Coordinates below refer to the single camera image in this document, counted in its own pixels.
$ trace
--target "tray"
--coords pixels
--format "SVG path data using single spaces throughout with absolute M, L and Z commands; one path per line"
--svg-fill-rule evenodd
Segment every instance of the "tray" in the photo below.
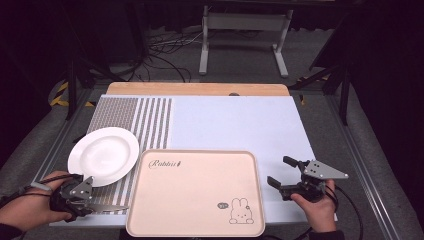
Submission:
M 265 228 L 246 151 L 148 150 L 126 228 L 133 237 L 255 237 Z

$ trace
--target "striped placemat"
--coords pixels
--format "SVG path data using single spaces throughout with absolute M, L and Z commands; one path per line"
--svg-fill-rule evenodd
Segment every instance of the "striped placemat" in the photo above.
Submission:
M 148 149 L 166 149 L 172 126 L 172 102 L 172 98 L 167 97 L 102 95 L 87 133 L 120 127 L 137 137 L 140 154 Z M 94 188 L 91 202 L 128 206 L 138 167 L 139 162 L 119 181 Z M 126 214 L 126 210 L 113 214 Z

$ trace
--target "gray carpet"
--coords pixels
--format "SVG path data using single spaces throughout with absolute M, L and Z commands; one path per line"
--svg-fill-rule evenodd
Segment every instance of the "gray carpet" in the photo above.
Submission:
M 309 65 L 316 57 L 331 31 L 290 31 L 283 48 L 283 56 L 289 71 L 289 78 L 282 79 L 271 52 L 271 44 L 278 35 L 260 33 L 254 38 L 246 38 L 235 33 L 217 33 L 210 39 L 209 66 L 206 76 L 199 76 L 198 67 L 201 45 L 193 42 L 175 53 L 160 54 L 180 68 L 186 68 L 194 82 L 220 83 L 282 83 L 291 85 L 302 76 L 310 76 L 319 69 L 308 71 Z M 156 67 L 170 66 L 159 59 L 146 62 Z M 149 66 L 140 67 L 132 81 L 179 81 L 179 74 L 173 69 L 157 69 Z M 182 71 L 185 78 L 189 76 Z M 107 80 L 99 81 L 91 91 L 90 101 L 97 101 L 107 88 Z M 334 117 L 329 105 L 329 97 L 319 91 L 320 84 L 313 84 L 306 90 L 292 91 L 302 122 L 308 134 L 312 149 L 318 160 L 343 172 L 349 173 L 348 180 L 339 180 L 337 184 L 353 199 L 362 216 L 364 224 L 363 239 L 424 239 L 416 215 L 410 206 L 396 178 L 387 163 L 384 153 L 372 132 L 354 90 L 350 92 L 348 108 L 348 130 L 351 132 L 364 159 L 373 183 L 378 189 L 382 202 L 390 216 L 396 234 L 388 237 L 384 227 L 376 217 L 369 194 L 364 188 L 361 174 L 355 168 L 351 146 L 345 140 L 338 127 L 339 119 Z M 304 104 L 299 100 L 304 95 Z M 46 156 L 51 153 L 51 145 L 66 125 L 67 108 L 54 106 L 52 111 L 33 129 L 16 149 L 6 165 L 1 169 L 0 193 L 10 193 L 19 186 L 29 183 L 37 174 Z M 88 128 L 94 107 L 83 107 L 69 134 L 64 137 L 63 147 L 59 149 L 52 170 L 66 170 L 67 156 L 74 144 L 72 141 L 82 136 Z M 359 224 L 355 212 L 343 195 L 338 194 L 340 207 L 338 211 L 338 228 L 343 230 L 346 239 L 358 239 Z M 267 226 L 265 234 L 283 239 L 294 239 L 308 228 L 306 223 Z M 68 229 L 43 226 L 26 234 L 24 239 L 118 239 L 118 229 Z

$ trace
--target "human hand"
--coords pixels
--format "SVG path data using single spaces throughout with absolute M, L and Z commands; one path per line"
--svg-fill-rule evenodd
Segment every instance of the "human hand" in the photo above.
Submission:
M 325 184 L 334 192 L 335 184 L 333 180 L 326 180 Z M 324 197 L 316 203 L 309 202 L 296 193 L 291 195 L 291 199 L 305 211 L 309 225 L 311 225 L 315 232 L 332 232 L 337 230 L 336 222 L 334 221 L 336 206 L 333 200 L 327 195 L 324 195 Z
M 69 173 L 67 172 L 55 171 L 46 176 L 44 179 L 68 174 Z M 67 180 L 70 180 L 70 178 L 59 179 L 46 183 L 45 185 L 49 186 L 52 191 L 54 191 Z M 50 191 L 38 188 L 31 188 L 27 191 L 27 193 L 52 194 Z M 49 201 L 50 198 L 45 196 L 21 196 L 0 209 L 0 223 L 16 227 L 21 231 L 26 232 L 47 223 L 58 222 L 72 217 L 72 214 L 67 212 L 55 212 L 50 210 Z

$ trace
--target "round plate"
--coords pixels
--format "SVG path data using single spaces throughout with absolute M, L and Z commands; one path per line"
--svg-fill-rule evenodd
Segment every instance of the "round plate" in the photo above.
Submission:
M 68 171 L 94 177 L 93 187 L 106 186 L 124 177 L 137 162 L 140 147 L 128 130 L 108 127 L 91 132 L 72 149 Z

